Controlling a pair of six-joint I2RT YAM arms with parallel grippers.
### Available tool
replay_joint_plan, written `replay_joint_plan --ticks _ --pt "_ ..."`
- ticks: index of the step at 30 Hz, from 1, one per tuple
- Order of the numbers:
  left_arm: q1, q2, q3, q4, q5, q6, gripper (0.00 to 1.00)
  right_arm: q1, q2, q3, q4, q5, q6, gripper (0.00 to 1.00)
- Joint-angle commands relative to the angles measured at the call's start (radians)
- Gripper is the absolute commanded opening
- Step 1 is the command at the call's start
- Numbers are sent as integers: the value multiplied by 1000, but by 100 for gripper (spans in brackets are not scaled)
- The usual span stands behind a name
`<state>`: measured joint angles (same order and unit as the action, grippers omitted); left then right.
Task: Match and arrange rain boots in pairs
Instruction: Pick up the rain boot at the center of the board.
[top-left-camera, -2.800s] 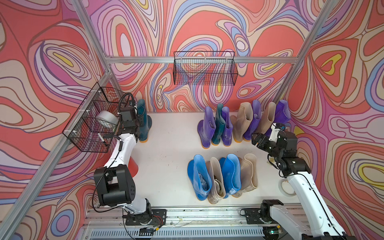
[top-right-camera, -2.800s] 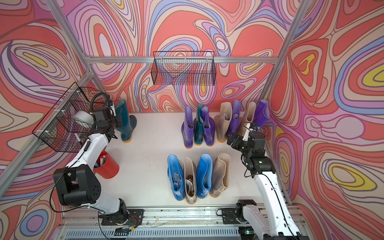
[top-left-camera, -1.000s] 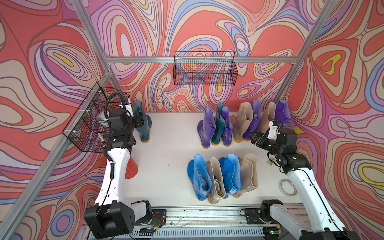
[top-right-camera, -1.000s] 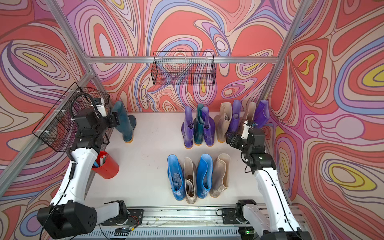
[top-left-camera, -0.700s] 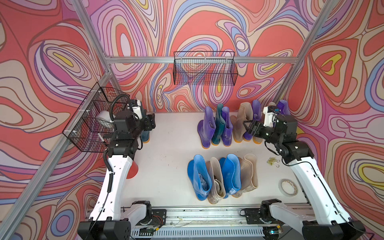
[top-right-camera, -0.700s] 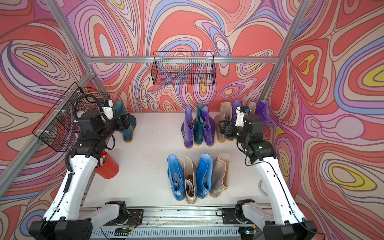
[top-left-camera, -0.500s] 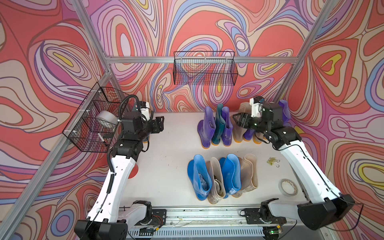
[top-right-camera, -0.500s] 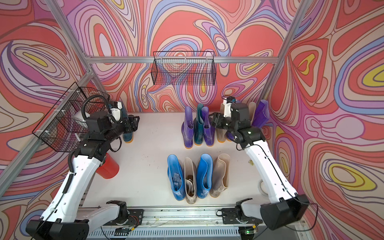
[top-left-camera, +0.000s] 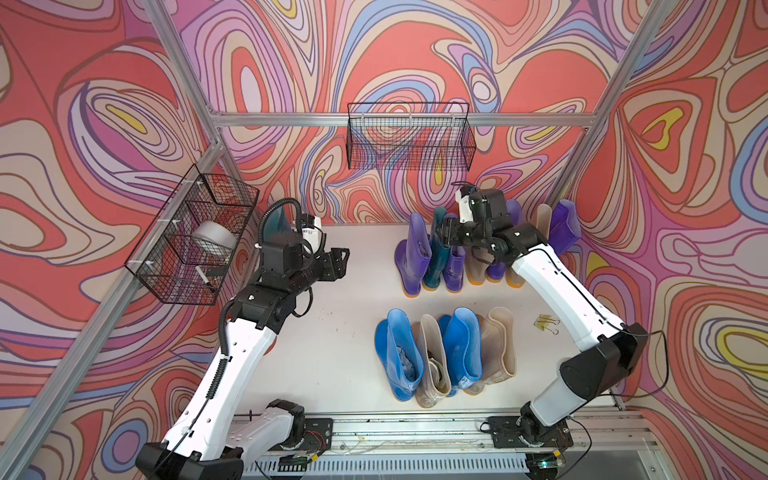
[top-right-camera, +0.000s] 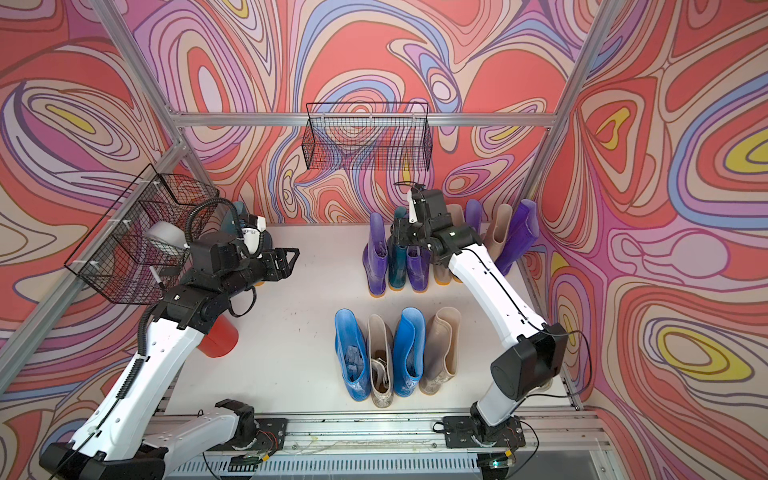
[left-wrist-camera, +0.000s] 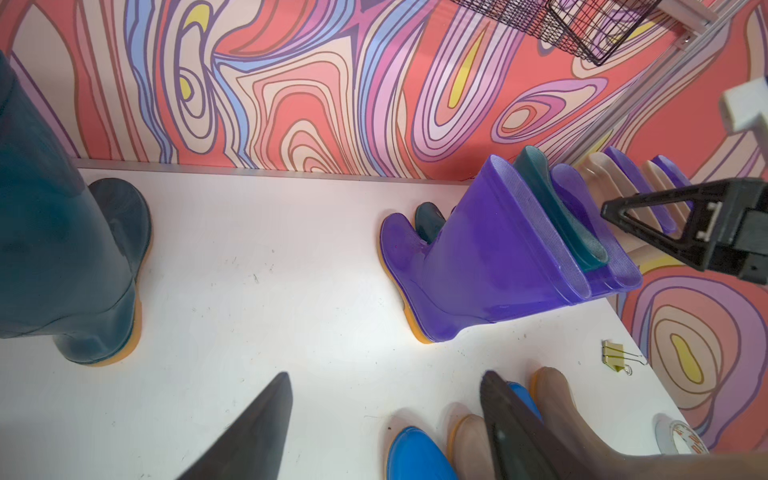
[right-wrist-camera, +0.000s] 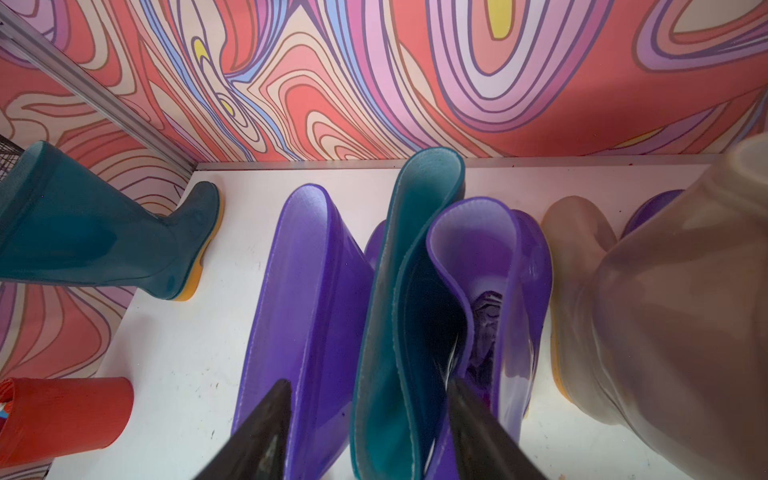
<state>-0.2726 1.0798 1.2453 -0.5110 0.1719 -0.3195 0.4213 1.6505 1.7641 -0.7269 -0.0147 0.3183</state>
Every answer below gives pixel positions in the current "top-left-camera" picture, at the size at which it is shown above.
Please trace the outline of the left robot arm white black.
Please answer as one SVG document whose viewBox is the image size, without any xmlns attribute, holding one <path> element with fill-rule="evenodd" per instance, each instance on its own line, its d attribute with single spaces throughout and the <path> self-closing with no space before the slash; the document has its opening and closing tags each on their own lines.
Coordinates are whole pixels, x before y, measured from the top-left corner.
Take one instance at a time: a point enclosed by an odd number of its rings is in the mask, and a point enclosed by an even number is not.
<svg viewBox="0 0 768 480">
<path fill-rule="evenodd" d="M 136 468 L 149 479 L 239 479 L 246 467 L 278 445 L 302 443 L 305 410 L 283 399 L 243 427 L 231 428 L 237 407 L 259 362 L 298 297 L 316 282 L 334 282 L 347 271 L 350 251 L 327 249 L 298 232 L 260 243 L 253 280 L 222 308 L 219 349 L 188 407 L 160 442 L 144 444 Z"/>
</svg>

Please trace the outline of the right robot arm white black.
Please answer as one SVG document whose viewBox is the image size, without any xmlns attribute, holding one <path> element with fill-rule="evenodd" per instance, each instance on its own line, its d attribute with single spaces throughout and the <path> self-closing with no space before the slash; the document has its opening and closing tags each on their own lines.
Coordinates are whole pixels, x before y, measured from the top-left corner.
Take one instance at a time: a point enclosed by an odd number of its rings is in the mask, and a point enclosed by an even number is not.
<svg viewBox="0 0 768 480">
<path fill-rule="evenodd" d="M 640 324 L 625 324 L 600 303 L 537 228 L 514 223 L 502 191 L 463 184 L 455 200 L 459 216 L 437 227 L 438 239 L 449 246 L 485 250 L 511 268 L 546 302 L 579 350 L 520 410 L 516 431 L 521 441 L 539 446 L 568 416 L 635 370 L 649 334 Z"/>
</svg>

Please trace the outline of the teal rain boot yellow sole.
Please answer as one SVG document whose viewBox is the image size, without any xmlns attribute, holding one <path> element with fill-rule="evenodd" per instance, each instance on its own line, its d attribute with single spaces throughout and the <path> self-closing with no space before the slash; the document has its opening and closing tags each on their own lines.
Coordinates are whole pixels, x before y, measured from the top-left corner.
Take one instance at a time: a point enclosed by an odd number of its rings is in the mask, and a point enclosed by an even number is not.
<svg viewBox="0 0 768 480">
<path fill-rule="evenodd" d="M 275 202 L 264 212 L 260 226 L 260 238 L 266 242 L 276 236 L 295 232 L 296 205 L 294 202 Z"/>
</svg>

